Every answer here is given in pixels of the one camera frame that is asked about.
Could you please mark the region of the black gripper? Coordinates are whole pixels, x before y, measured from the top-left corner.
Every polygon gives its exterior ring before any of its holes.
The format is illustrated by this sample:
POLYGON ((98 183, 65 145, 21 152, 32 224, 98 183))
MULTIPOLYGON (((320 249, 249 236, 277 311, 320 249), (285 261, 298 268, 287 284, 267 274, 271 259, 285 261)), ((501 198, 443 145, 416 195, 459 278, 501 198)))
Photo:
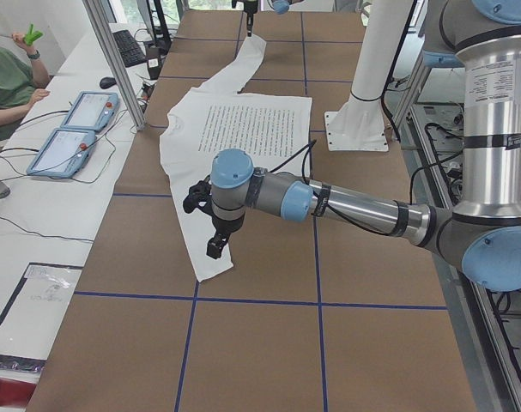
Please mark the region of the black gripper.
POLYGON ((215 228, 215 235, 207 243, 207 256, 210 258, 221 258, 223 249, 228 244, 231 234, 242 228, 245 220, 245 210, 239 209, 229 215, 221 215, 220 211, 213 211, 211 220, 215 228))
POLYGON ((258 12, 258 0, 244 0, 243 4, 243 10, 245 13, 247 13, 246 35, 251 37, 254 24, 254 15, 258 12))

